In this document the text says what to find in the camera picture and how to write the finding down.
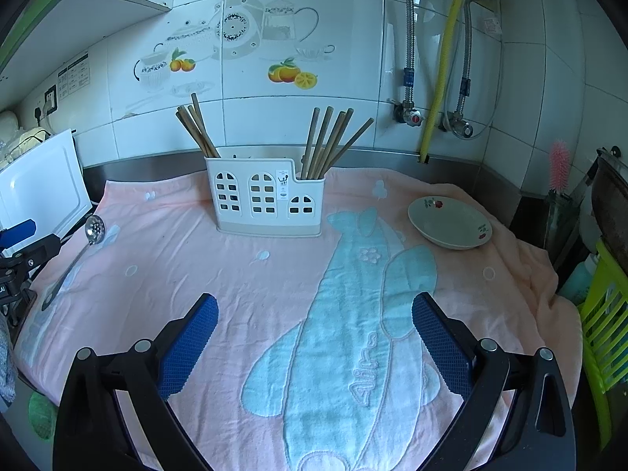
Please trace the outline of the wooden chopstick one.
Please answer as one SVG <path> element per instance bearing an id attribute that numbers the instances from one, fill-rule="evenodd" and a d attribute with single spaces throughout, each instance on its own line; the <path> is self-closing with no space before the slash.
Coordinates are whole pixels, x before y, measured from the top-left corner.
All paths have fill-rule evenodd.
<path id="1" fill-rule="evenodd" d="M 196 126 L 196 123 L 194 123 L 190 114 L 187 113 L 186 108 L 178 108 L 175 115 L 177 115 L 178 119 L 182 123 L 182 126 L 184 126 L 185 130 L 187 130 L 187 133 L 190 134 L 194 141 L 196 141 L 196 144 L 202 151 L 203 155 L 205 157 L 212 157 L 210 148 L 206 145 L 204 138 Z"/>

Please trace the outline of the wooden chopstick three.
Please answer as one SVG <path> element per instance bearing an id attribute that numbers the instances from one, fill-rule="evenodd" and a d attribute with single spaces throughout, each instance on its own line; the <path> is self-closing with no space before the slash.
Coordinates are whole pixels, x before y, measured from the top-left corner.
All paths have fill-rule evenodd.
<path id="1" fill-rule="evenodd" d="M 175 115 L 177 115 L 178 119 L 182 123 L 182 126 L 184 126 L 184 129 L 187 130 L 187 133 L 190 134 L 190 137 L 196 141 L 196 144 L 203 155 L 205 157 L 214 157 L 214 159 L 217 159 L 219 153 L 205 129 L 200 106 L 197 104 L 179 106 Z"/>

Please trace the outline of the wooden chopstick seven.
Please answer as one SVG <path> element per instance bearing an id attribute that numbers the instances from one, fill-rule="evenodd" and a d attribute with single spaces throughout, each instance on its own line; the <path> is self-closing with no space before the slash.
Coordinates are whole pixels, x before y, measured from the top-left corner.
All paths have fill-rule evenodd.
<path id="1" fill-rule="evenodd" d="M 196 126 L 199 130 L 199 133 L 205 142 L 205 148 L 206 150 L 208 150 L 209 157 L 218 157 L 219 153 L 216 147 L 214 146 L 213 141 L 210 138 L 210 135 L 205 129 L 205 124 L 202 117 L 201 107 L 200 107 L 197 94 L 193 93 L 190 95 L 190 97 L 192 97 L 192 105 L 190 105 L 188 109 L 190 110 L 190 115 L 192 115 L 194 122 L 196 123 Z"/>

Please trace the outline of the wooden chopstick eight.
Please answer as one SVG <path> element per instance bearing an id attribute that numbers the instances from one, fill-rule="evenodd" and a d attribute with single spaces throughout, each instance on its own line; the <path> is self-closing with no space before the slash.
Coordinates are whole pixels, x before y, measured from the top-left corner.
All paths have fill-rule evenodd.
<path id="1" fill-rule="evenodd" d="M 302 156 L 302 167 L 301 167 L 301 172 L 300 172 L 300 180 L 305 180 L 307 178 L 307 175 L 308 175 L 309 166 L 310 166 L 310 160 L 311 160 L 310 159 L 311 148 L 312 148 L 313 139 L 314 139 L 314 135 L 315 135 L 315 131 L 316 131 L 316 126 L 317 126 L 319 113 L 320 113 L 320 108 L 314 108 L 313 113 L 312 113 L 311 122 L 310 122 L 310 125 L 309 125 L 307 141 L 305 142 L 305 151 L 303 151 L 303 156 Z"/>

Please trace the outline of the wooden chopstick ten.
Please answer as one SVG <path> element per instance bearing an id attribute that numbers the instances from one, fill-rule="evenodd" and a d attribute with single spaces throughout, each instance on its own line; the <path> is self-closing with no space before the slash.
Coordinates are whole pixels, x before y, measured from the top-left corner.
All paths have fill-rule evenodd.
<path id="1" fill-rule="evenodd" d="M 323 123 L 321 124 L 320 130 L 317 136 L 317 141 L 316 141 L 314 152 L 312 155 L 312 161 L 308 169 L 308 175 L 307 175 L 308 180 L 314 179 L 314 171 L 317 166 L 318 156 L 320 154 L 321 148 L 323 148 L 323 141 L 325 140 L 325 136 L 327 133 L 327 129 L 328 129 L 332 114 L 333 114 L 333 108 L 332 106 L 328 106 L 326 108 L 325 115 L 323 116 Z"/>

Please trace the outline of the wooden chopstick nine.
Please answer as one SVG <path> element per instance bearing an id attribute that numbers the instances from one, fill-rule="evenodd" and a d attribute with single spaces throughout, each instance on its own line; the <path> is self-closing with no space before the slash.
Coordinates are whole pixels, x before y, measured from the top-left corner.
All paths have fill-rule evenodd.
<path id="1" fill-rule="evenodd" d="M 321 172 L 323 171 L 323 166 L 325 166 L 329 155 L 332 152 L 332 145 L 335 141 L 336 136 L 340 133 L 342 124 L 345 120 L 346 112 L 342 111 L 338 114 L 338 118 L 336 118 L 334 126 L 332 128 L 329 139 L 326 142 L 325 148 L 318 153 L 317 162 L 312 171 L 311 180 L 318 180 Z"/>

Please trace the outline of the wooden chopstick four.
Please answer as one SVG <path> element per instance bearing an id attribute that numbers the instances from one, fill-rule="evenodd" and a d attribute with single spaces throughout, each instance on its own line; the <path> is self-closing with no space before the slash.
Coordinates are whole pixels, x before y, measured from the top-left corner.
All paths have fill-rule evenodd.
<path id="1" fill-rule="evenodd" d="M 336 147 L 337 147 L 337 146 L 338 146 L 338 144 L 340 143 L 340 140 L 341 140 L 341 138 L 342 138 L 342 136 L 343 136 L 343 134 L 344 134 L 344 131 L 345 131 L 345 129 L 346 129 L 346 126 L 348 126 L 348 121 L 351 119 L 351 117 L 352 117 L 352 115 L 353 115 L 353 113 L 354 113 L 354 109 L 353 109 L 353 108 L 348 108 L 348 110 L 347 110 L 347 111 L 345 111 L 345 112 L 346 112 L 345 120 L 344 120 L 344 122 L 343 122 L 343 124 L 342 124 L 341 130 L 340 130 L 340 133 L 338 133 L 338 136 L 336 136 L 336 138 L 335 138 L 335 141 L 334 141 L 334 143 L 333 143 L 333 145 L 332 145 L 332 152 L 331 152 L 331 154 L 329 155 L 328 159 L 330 159 L 331 155 L 333 154 L 333 152 L 336 150 Z"/>

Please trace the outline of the wooden chopstick six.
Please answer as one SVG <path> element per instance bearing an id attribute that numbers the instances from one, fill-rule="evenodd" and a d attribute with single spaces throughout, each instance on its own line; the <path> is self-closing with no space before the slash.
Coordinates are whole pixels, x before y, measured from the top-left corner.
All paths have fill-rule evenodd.
<path id="1" fill-rule="evenodd" d="M 360 139 L 360 137 L 372 126 L 374 122 L 374 118 L 368 118 L 368 120 L 366 120 L 362 124 L 362 126 L 360 126 L 360 128 L 351 135 L 351 137 L 348 139 L 344 146 L 333 152 L 330 159 L 328 159 L 327 162 L 323 164 L 323 171 L 319 175 L 320 179 L 325 176 L 327 171 L 340 159 L 340 157 L 345 152 L 347 152 Z"/>

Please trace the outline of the wooden chopstick five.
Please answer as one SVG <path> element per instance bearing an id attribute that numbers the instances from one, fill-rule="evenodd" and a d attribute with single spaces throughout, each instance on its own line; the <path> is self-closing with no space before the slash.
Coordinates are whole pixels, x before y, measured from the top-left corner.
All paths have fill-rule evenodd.
<path id="1" fill-rule="evenodd" d="M 194 140 L 197 142 L 204 156 L 213 157 L 214 154 L 211 149 L 211 143 L 205 138 L 204 134 L 201 132 L 201 129 L 197 125 L 197 121 L 194 118 L 194 114 L 190 112 L 188 108 L 182 108 L 181 113 L 182 116 L 185 118 L 185 125 L 188 129 L 188 132 L 190 132 L 190 135 L 194 137 Z"/>

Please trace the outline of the green plastic rack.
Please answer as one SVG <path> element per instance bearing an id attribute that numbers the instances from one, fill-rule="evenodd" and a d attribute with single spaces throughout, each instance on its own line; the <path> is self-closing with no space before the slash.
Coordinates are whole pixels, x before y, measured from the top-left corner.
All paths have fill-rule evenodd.
<path id="1" fill-rule="evenodd" d="M 592 391 L 601 446 L 612 436 L 607 393 L 627 378 L 627 276 L 602 240 L 586 301 L 579 307 L 583 369 Z"/>

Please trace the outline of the white ceramic dish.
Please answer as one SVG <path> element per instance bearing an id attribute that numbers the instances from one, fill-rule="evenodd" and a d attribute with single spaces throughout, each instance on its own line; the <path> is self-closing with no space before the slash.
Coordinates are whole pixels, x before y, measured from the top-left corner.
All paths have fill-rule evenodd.
<path id="1" fill-rule="evenodd" d="M 479 248 L 493 236 L 489 219 L 479 210 L 457 199 L 428 196 L 414 200 L 408 207 L 414 228 L 426 240 L 453 251 Z"/>

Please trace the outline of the white plastic utensil holder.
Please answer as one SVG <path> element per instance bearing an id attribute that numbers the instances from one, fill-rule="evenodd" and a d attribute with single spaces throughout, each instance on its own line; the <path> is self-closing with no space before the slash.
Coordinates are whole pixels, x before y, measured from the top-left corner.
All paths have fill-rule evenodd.
<path id="1" fill-rule="evenodd" d="M 323 180 L 299 179 L 293 159 L 207 159 L 217 228 L 259 237 L 315 237 Z"/>

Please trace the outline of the pink towel with blue print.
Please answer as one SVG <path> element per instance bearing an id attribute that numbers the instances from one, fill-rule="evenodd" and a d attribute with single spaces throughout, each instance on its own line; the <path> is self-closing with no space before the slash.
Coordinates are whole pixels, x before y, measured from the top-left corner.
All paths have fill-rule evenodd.
<path id="1" fill-rule="evenodd" d="M 427 292 L 477 338 L 552 349 L 568 394 L 582 342 L 547 254 L 493 223 L 484 246 L 449 251 L 408 217 L 416 199 L 467 200 L 449 184 L 385 169 L 335 169 L 314 238 L 218 231 L 208 177 L 106 185 L 103 243 L 76 232 L 35 279 L 18 369 L 61 400 L 76 352 L 124 352 L 202 294 L 217 327 L 169 400 L 217 470 L 413 470 L 461 405 L 412 322 Z"/>

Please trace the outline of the metal wok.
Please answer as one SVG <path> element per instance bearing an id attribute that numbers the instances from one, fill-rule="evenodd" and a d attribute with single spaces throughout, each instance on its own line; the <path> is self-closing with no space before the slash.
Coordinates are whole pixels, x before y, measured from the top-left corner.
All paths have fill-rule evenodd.
<path id="1" fill-rule="evenodd" d="M 627 172 L 625 165 L 604 148 L 597 150 L 592 185 L 593 214 L 601 236 L 615 259 L 627 259 Z"/>

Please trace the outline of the pink bottle brush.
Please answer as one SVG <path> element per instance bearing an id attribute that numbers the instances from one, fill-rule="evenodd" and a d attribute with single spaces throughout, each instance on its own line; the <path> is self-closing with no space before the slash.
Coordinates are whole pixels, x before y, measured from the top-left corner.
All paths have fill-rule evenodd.
<path id="1" fill-rule="evenodd" d="M 565 192 L 571 171 L 571 153 L 564 141 L 555 141 L 549 153 L 549 189 Z"/>

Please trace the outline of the chrome water valve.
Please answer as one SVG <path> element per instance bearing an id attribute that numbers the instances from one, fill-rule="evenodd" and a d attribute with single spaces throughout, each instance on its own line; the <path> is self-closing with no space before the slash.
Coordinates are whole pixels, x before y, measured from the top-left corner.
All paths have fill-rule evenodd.
<path id="1" fill-rule="evenodd" d="M 459 112 L 446 112 L 443 115 L 441 128 L 445 132 L 453 133 L 457 138 L 468 141 L 474 136 L 473 125 Z"/>

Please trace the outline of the red water valve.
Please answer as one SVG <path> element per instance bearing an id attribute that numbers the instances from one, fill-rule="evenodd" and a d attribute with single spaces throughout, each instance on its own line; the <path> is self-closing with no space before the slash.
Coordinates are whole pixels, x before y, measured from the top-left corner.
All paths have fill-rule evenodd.
<path id="1" fill-rule="evenodd" d="M 420 126 L 424 121 L 422 112 L 411 101 L 394 102 L 393 118 L 407 126 Z"/>

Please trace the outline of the wall power socket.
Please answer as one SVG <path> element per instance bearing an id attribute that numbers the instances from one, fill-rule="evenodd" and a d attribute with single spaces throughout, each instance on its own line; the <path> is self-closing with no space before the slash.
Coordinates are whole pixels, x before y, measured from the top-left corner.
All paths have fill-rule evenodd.
<path id="1" fill-rule="evenodd" d="M 45 91 L 44 112 L 50 115 L 57 110 L 57 87 L 52 85 Z"/>

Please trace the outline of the green wall cabinet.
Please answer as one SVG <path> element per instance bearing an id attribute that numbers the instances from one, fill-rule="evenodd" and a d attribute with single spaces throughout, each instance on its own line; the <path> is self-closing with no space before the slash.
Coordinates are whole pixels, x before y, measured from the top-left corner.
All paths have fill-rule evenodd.
<path id="1" fill-rule="evenodd" d="M 30 84 L 98 39 L 172 7 L 173 0 L 30 0 L 1 46 L 1 82 Z"/>

